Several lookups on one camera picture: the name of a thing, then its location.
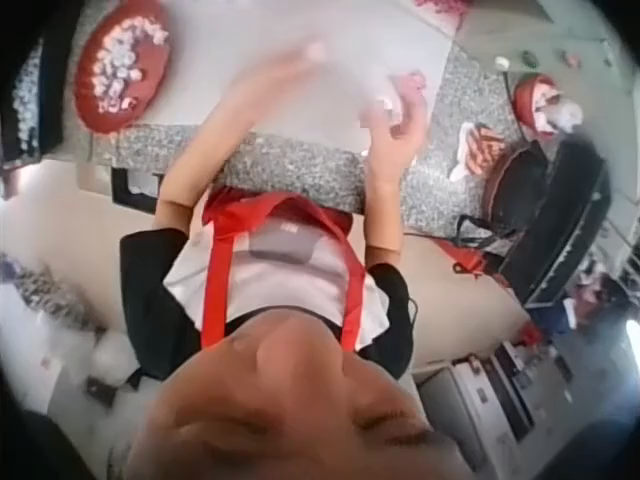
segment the woman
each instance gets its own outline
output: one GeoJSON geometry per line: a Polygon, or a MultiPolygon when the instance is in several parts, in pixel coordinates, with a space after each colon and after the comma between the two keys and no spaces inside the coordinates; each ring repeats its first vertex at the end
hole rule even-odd
{"type": "Polygon", "coordinates": [[[444,478],[464,471],[394,382],[412,349],[397,270],[400,184],[425,138],[424,100],[371,131],[361,265],[350,217],[297,195],[221,189],[193,209],[249,130],[322,68],[311,45],[242,74],[171,168],[154,230],[121,244],[122,293],[142,368],[167,379],[134,444],[131,478],[444,478]]]}

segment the food item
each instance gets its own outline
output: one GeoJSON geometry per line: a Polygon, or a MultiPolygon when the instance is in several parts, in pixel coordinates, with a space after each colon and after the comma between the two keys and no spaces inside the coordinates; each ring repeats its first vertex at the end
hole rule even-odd
{"type": "Polygon", "coordinates": [[[130,83],[144,80],[144,71],[137,64],[136,46],[145,41],[161,46],[168,37],[169,32],[162,25],[142,16],[123,20],[105,35],[92,66],[98,112],[118,113],[135,106],[137,100],[125,93],[130,83]]]}

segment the black bag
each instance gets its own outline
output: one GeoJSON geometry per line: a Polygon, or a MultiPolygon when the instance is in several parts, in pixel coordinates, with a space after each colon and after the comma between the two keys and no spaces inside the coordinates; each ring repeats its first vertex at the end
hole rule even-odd
{"type": "Polygon", "coordinates": [[[549,161],[540,144],[505,156],[494,167],[485,186],[482,218],[461,215],[454,243],[459,247],[484,250],[499,239],[524,231],[533,220],[547,193],[549,161]],[[466,222],[492,232],[486,238],[463,238],[466,222]]]}

